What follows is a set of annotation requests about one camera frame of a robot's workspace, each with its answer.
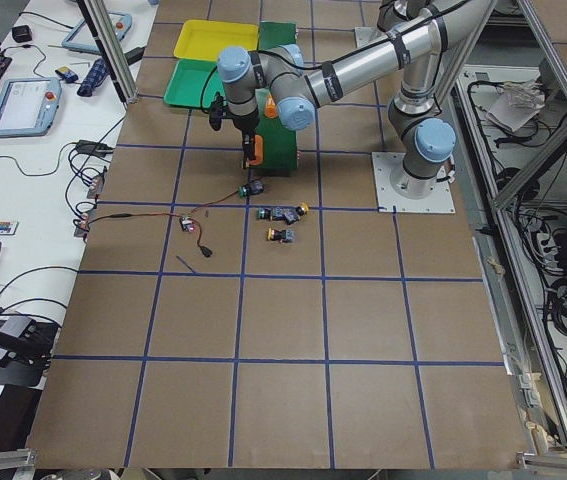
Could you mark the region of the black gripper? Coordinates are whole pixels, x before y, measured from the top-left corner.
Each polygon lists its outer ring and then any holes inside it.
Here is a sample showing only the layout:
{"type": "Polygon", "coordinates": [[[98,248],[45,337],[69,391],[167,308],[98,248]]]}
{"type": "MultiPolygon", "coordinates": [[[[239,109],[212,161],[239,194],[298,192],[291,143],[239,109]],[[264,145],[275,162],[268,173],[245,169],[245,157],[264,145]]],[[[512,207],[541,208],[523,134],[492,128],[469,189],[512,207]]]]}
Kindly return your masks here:
{"type": "Polygon", "coordinates": [[[221,94],[216,94],[208,109],[209,125],[213,130],[219,131],[222,121],[226,119],[230,119],[242,133],[242,168],[248,169],[254,159],[256,128],[259,124],[258,109],[246,115],[232,113],[226,105],[225,98],[221,94]]]}

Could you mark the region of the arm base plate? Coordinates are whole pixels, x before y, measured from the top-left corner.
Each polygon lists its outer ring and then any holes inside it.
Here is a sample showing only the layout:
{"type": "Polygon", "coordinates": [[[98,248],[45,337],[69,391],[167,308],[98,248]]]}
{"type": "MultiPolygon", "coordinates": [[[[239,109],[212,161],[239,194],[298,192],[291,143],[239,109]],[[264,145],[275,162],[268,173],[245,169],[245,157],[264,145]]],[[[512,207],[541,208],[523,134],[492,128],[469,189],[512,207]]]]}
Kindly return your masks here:
{"type": "Polygon", "coordinates": [[[401,152],[373,152],[371,157],[380,213],[456,213],[445,164],[436,177],[421,180],[404,170],[401,152]]]}
{"type": "Polygon", "coordinates": [[[377,44],[387,39],[387,34],[377,27],[359,26],[354,28],[356,49],[362,49],[369,44],[377,44]]]}

